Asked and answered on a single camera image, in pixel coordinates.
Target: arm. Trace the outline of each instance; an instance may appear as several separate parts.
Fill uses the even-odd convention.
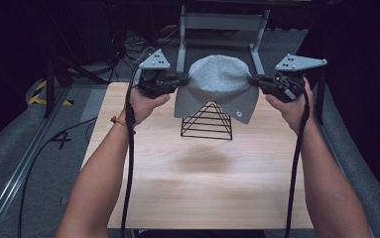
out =
[[[307,80],[306,90],[313,109],[313,93]],[[283,103],[272,95],[267,95],[266,99],[282,112],[290,128],[298,134],[304,98],[292,103]],[[307,208],[317,236],[372,237],[360,200],[328,150],[313,114],[311,110],[301,154]]]
[[[131,104],[136,125],[169,98],[169,95],[162,95],[150,99],[133,89]],[[125,122],[125,110],[118,118]],[[121,189],[127,149],[127,128],[119,123],[113,124],[78,174],[57,237],[108,236],[107,224]]]

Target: dark background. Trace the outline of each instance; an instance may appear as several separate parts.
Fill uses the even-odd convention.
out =
[[[179,6],[102,2],[0,1],[0,131],[27,108],[26,92],[51,57],[110,62],[121,56],[128,29],[150,41],[180,14]],[[89,17],[94,21],[85,22]],[[344,0],[331,11],[279,9],[268,27],[309,28],[313,20],[299,55],[328,60],[334,103],[380,182],[380,1]]]

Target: hand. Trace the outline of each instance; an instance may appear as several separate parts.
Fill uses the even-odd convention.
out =
[[[312,118],[314,114],[314,95],[306,78],[304,78],[304,81],[305,90],[310,99],[310,118]],[[273,95],[266,95],[266,100],[282,113],[282,117],[289,124],[289,127],[298,135],[299,125],[301,124],[302,114],[304,113],[305,98],[300,96],[293,102],[284,103]]]
[[[152,114],[156,107],[162,106],[169,101],[170,98],[171,96],[169,94],[164,94],[155,99],[151,99],[141,94],[137,88],[133,88],[130,95],[130,103],[134,109],[136,119],[136,123],[133,126],[136,126],[146,120],[146,118]],[[119,119],[125,121],[125,108],[119,115]]]

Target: bracelet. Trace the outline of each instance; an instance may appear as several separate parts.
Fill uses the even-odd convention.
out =
[[[117,118],[116,116],[111,117],[111,122],[113,122],[113,123],[118,122],[119,124],[123,125],[124,127],[126,127],[128,129],[127,123],[125,123],[124,121],[119,120],[119,118]]]

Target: wooden table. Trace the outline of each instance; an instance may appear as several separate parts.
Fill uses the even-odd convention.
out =
[[[126,83],[111,83],[84,163],[124,103]],[[175,95],[136,127],[135,168],[127,228],[285,228],[296,136],[260,93],[248,125],[232,120],[233,140],[182,138]],[[121,225],[128,160],[109,228]],[[313,228],[298,168],[293,228]]]

